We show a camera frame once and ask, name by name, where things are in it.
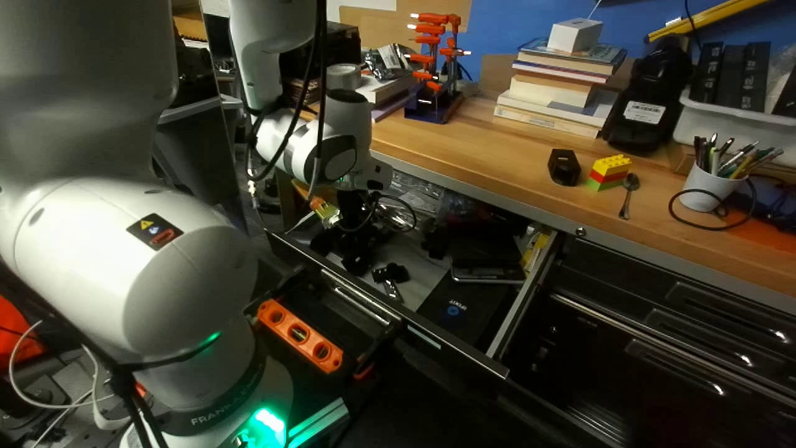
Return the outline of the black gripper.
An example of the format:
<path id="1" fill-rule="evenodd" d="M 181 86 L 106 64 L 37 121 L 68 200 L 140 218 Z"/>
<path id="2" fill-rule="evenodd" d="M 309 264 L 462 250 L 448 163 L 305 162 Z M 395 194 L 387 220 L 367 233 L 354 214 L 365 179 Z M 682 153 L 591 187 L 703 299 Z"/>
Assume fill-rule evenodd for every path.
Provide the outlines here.
<path id="1" fill-rule="evenodd" d="M 382 232 L 372 223 L 375 203 L 365 189 L 339 194 L 341 218 L 333 223 L 339 249 L 372 249 Z"/>

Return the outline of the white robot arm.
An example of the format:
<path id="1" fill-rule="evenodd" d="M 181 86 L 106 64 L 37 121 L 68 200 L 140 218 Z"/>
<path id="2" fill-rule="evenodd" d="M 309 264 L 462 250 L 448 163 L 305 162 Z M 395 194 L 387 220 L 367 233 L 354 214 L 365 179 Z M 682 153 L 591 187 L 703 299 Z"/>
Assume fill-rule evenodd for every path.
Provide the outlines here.
<path id="1" fill-rule="evenodd" d="M 285 448 L 254 240 L 152 172 L 175 93 L 172 0 L 0 0 L 3 261 L 104 359 L 124 448 Z"/>

